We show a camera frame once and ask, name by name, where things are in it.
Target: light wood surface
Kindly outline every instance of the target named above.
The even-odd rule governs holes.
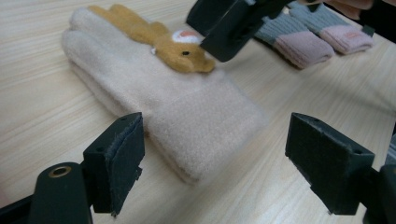
[[[115,1],[0,1],[0,207],[33,193],[45,168],[82,161],[115,120],[74,75],[61,49],[74,9]],[[194,1],[117,1],[171,30]],[[366,52],[298,70],[250,41],[219,63],[266,111],[269,125],[207,186],[181,182],[146,140],[143,174],[117,217],[94,223],[361,223],[329,215],[284,156],[291,112],[321,119],[385,161],[396,120],[396,46],[379,35]]]

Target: fleece glove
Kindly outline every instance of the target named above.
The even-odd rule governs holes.
[[[63,48],[72,69],[115,115],[142,112],[148,136],[186,182],[214,173],[265,124],[222,70],[179,73],[87,8],[70,26]]]

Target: glove finger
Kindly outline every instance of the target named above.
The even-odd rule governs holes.
[[[110,95],[132,108],[132,112],[150,113],[148,100],[154,96],[150,87],[142,85],[144,81],[139,83],[138,80],[144,80],[145,74],[139,70],[138,64],[112,54],[81,31],[64,32],[63,48],[71,61],[86,71]]]
[[[114,53],[125,59],[136,58],[141,51],[150,50],[149,46],[131,40],[117,27],[85,7],[79,8],[73,13],[70,27],[72,30],[79,30],[90,35],[97,42],[112,49]]]

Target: glove cuff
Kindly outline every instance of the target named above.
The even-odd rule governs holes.
[[[214,174],[266,123],[262,111],[226,77],[159,108],[150,138],[188,183]]]

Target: knit fabric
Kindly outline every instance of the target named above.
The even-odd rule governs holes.
[[[87,8],[70,27],[71,68],[115,115],[142,112],[148,136],[186,182],[214,174],[265,125],[223,71],[180,74]]]
[[[310,31],[341,53],[350,54],[366,50],[374,44],[370,36],[343,21],[323,4],[315,12],[309,11],[306,6],[297,2],[288,4],[288,7],[292,17],[301,21]]]
[[[334,55],[329,44],[312,34],[301,22],[285,14],[280,14],[274,20],[265,18],[264,25],[255,36],[300,68],[325,62]]]

